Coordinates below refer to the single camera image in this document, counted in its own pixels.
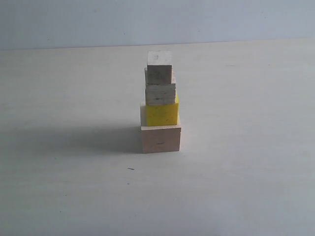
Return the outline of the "medium wooden cube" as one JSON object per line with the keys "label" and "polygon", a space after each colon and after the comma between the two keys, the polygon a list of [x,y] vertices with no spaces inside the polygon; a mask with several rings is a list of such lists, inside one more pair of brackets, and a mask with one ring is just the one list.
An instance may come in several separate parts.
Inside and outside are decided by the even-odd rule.
{"label": "medium wooden cube", "polygon": [[172,80],[166,85],[151,85],[148,83],[147,68],[145,71],[145,99],[146,105],[170,105],[176,101],[176,77],[172,70]]}

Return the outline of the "small wooden cube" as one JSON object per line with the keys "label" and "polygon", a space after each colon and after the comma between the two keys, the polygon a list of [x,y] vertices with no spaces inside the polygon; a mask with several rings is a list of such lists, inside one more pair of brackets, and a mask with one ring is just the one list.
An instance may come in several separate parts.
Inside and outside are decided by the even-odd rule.
{"label": "small wooden cube", "polygon": [[172,81],[172,52],[149,51],[147,56],[147,82],[166,85]]}

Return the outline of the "yellow cube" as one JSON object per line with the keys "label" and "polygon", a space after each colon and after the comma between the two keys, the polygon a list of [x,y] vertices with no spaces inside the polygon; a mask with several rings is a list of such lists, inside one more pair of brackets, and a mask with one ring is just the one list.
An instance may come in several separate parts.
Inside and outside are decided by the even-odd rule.
{"label": "yellow cube", "polygon": [[177,125],[179,122],[179,98],[176,94],[175,103],[168,105],[145,105],[148,126]]}

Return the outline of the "large wooden cube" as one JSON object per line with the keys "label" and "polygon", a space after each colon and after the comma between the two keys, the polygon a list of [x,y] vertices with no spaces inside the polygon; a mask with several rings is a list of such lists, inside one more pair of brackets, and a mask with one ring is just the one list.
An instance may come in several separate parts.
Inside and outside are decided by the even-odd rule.
{"label": "large wooden cube", "polygon": [[177,125],[148,126],[146,107],[140,106],[141,138],[143,153],[179,151],[182,126],[180,116]]}

